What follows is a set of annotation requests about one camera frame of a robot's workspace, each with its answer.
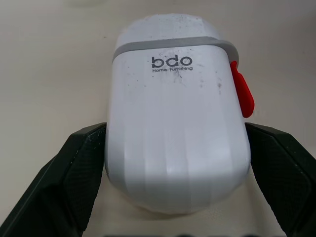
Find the bdo logo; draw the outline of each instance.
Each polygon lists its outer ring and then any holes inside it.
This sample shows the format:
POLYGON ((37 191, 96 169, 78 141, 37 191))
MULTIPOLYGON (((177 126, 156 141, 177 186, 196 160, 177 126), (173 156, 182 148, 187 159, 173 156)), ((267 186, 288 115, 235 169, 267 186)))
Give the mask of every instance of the bdo logo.
MULTIPOLYGON (((183 66, 189 66, 192 64, 192 58, 190 57, 183 57, 180 59, 180 63, 183 66)), ((169 58, 166 60, 166 64, 169 67, 176 67, 179 65, 179 59, 178 55, 175 55, 174 58, 169 58)), ((160 58, 155 59, 155 57, 152 57, 152 68, 161 68, 164 65, 164 61, 160 58)))

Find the red tab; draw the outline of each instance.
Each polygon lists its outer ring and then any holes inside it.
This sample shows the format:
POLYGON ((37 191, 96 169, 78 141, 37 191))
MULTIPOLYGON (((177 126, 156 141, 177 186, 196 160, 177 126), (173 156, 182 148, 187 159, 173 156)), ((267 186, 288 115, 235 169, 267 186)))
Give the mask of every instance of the red tab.
POLYGON ((237 96, 239 99, 239 104, 241 107, 242 116, 248 118, 252 115, 255 108, 255 102, 251 95, 251 92, 247 86, 245 79, 242 74, 237 70, 237 62, 233 61, 231 63, 231 70, 233 74, 233 79, 237 91, 237 96))

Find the white plastic container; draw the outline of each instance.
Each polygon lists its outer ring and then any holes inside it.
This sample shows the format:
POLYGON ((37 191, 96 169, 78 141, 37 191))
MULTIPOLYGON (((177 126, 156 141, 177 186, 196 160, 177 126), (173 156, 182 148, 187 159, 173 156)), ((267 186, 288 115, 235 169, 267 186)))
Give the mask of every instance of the white plastic container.
POLYGON ((232 77, 235 47, 184 14, 119 37, 106 142, 111 183, 140 206, 190 213, 245 179, 250 148, 232 77))

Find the textured black surface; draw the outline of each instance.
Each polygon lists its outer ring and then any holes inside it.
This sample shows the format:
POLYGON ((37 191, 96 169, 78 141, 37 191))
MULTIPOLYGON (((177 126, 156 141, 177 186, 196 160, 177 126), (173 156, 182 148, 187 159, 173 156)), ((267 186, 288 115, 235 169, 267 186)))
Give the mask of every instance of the textured black surface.
POLYGON ((87 227, 98 194, 104 165, 104 144, 105 128, 90 134, 64 180, 68 205, 81 231, 87 227))
POLYGON ((290 135, 246 124, 256 181, 288 236, 312 237, 316 160, 290 135))
POLYGON ((0 227, 0 237, 81 237, 101 181, 106 124, 72 134, 0 227))

